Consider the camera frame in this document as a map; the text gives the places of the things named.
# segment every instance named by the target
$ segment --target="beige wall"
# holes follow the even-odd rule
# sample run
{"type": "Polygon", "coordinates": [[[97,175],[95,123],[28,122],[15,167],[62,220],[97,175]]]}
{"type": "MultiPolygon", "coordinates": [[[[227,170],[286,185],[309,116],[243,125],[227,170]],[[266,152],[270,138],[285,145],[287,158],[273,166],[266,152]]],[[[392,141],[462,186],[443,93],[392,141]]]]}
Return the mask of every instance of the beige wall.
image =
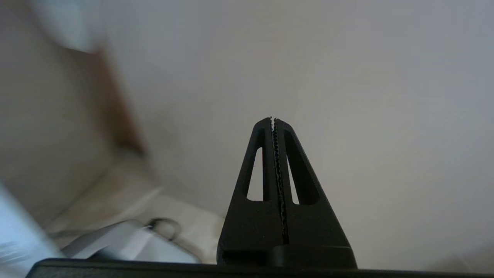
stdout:
{"type": "Polygon", "coordinates": [[[42,226],[113,163],[111,147],[83,105],[81,72],[0,2],[0,179],[42,226]]]}
{"type": "Polygon", "coordinates": [[[168,192],[225,214],[252,127],[274,116],[360,267],[460,265],[492,238],[492,2],[105,3],[168,192]]]}

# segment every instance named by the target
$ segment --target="black cable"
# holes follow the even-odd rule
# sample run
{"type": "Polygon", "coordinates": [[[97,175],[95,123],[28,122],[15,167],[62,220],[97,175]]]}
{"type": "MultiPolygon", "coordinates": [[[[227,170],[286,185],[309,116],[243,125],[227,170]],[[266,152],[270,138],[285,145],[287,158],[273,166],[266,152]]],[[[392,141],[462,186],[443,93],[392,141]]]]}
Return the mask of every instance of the black cable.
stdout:
{"type": "Polygon", "coordinates": [[[170,218],[153,218],[146,225],[146,228],[156,231],[155,229],[160,223],[170,224],[175,229],[171,237],[168,238],[169,241],[174,241],[178,237],[178,235],[182,232],[182,226],[177,221],[170,218]]]}

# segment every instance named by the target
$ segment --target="white wall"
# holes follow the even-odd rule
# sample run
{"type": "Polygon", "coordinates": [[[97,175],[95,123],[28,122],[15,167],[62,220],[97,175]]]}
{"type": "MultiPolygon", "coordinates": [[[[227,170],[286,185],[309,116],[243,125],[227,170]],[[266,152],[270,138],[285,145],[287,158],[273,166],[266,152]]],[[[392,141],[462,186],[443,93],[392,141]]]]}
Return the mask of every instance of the white wall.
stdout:
{"type": "Polygon", "coordinates": [[[361,268],[454,265],[492,238],[492,2],[105,3],[170,193],[225,214],[252,126],[274,116],[361,268]]]}
{"type": "Polygon", "coordinates": [[[46,226],[113,164],[61,49],[0,1],[0,183],[46,226]]]}

